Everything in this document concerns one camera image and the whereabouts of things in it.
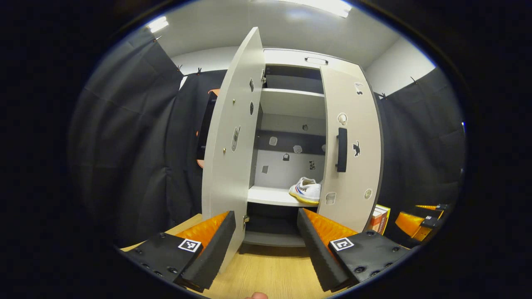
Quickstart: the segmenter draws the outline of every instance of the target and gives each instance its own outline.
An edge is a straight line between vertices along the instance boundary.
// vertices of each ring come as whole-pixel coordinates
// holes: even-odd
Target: dark fabric backdrop
[[[176,206],[178,195],[167,192],[176,166],[164,146],[182,78],[154,36],[139,30],[100,61],[79,96],[68,135],[72,178],[120,247],[190,214],[191,203]]]
[[[176,211],[177,225],[201,213],[201,188],[203,169],[196,162],[198,138],[203,115],[209,100],[208,92],[220,88],[227,70],[189,74],[179,91],[179,105],[172,111],[168,123],[166,157],[168,169],[169,210]]]
[[[385,236],[410,247],[418,242],[395,224],[399,213],[458,198],[466,156],[463,117],[438,68],[377,104],[384,140],[378,204],[391,208]]]

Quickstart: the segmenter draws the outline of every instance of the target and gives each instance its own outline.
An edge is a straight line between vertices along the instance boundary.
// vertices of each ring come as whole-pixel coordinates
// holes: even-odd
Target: cabinet shelf
[[[243,243],[278,247],[305,247],[299,235],[270,234],[267,232],[246,231]]]
[[[325,119],[325,96],[291,89],[263,88],[261,107],[265,114]]]
[[[298,201],[288,193],[288,189],[253,186],[247,194],[247,201],[283,206],[316,206]]]

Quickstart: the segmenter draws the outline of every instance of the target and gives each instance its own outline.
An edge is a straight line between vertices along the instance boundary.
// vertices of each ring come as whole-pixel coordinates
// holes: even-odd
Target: finger
[[[265,293],[255,292],[251,296],[252,299],[268,299],[268,296]]]

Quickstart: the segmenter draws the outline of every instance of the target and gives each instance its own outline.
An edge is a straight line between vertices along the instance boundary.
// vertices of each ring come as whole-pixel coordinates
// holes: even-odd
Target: ceiling light
[[[155,19],[154,21],[148,24],[148,28],[151,30],[152,33],[159,31],[166,26],[168,26],[168,22],[166,21],[165,16]]]
[[[316,9],[324,10],[335,15],[346,18],[351,10],[351,6],[342,0],[251,0],[251,1],[277,1],[277,2],[289,2],[294,4],[301,4],[311,6]]]

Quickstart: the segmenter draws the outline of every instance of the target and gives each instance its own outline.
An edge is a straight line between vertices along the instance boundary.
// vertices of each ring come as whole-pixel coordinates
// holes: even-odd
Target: open cabinet door
[[[321,67],[321,78],[327,146],[318,213],[362,232],[376,203],[382,167],[376,103],[362,70],[348,74]]]
[[[263,70],[262,42],[259,29],[254,27],[240,45],[223,79],[205,147],[203,218],[232,210],[236,219],[236,229],[220,272],[225,270],[244,239]]]

